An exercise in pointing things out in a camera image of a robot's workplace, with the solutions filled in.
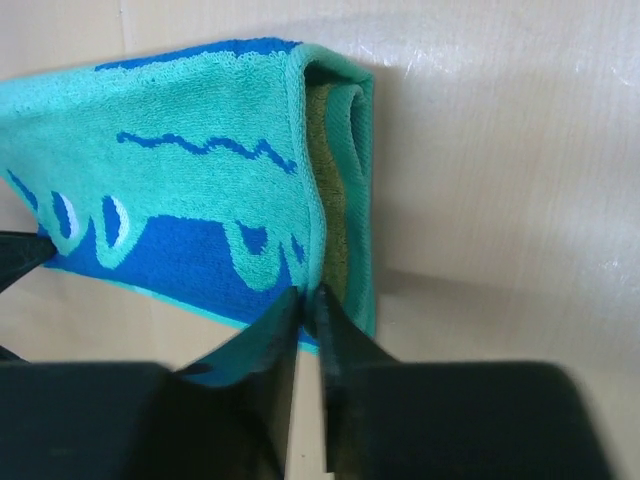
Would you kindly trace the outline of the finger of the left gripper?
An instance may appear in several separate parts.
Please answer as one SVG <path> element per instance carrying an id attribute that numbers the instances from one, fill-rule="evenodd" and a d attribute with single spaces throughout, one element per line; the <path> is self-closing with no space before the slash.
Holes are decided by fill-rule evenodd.
<path id="1" fill-rule="evenodd" d="M 6 290 L 34 268 L 55 256 L 55 245 L 36 233 L 0 234 L 0 290 Z"/>

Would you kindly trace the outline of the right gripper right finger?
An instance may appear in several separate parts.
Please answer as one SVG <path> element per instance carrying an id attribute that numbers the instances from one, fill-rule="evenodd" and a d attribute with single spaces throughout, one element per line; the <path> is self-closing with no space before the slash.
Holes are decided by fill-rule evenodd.
<path id="1" fill-rule="evenodd" d="M 336 294 L 318 288 L 312 314 L 316 326 L 323 391 L 326 469 L 336 479 L 413 479 L 411 441 L 392 440 L 398 431 L 384 411 L 372 405 L 401 363 L 361 331 Z"/>

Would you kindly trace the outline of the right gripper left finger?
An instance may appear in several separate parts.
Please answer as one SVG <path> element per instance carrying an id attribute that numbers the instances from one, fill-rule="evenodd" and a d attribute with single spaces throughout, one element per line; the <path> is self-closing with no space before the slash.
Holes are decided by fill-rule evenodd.
<path id="1" fill-rule="evenodd" d="M 255 323 L 169 373 L 144 429 L 145 478 L 284 478 L 299 329 L 290 287 Z"/>

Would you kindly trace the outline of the teal patterned towel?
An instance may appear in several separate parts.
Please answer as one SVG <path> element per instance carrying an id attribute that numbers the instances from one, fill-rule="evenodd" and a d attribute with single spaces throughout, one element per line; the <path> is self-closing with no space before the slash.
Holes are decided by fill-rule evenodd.
<path id="1" fill-rule="evenodd" d="M 364 333 L 373 74 L 279 38 L 6 80 L 1 175 L 51 269 L 240 326 L 328 284 Z"/>

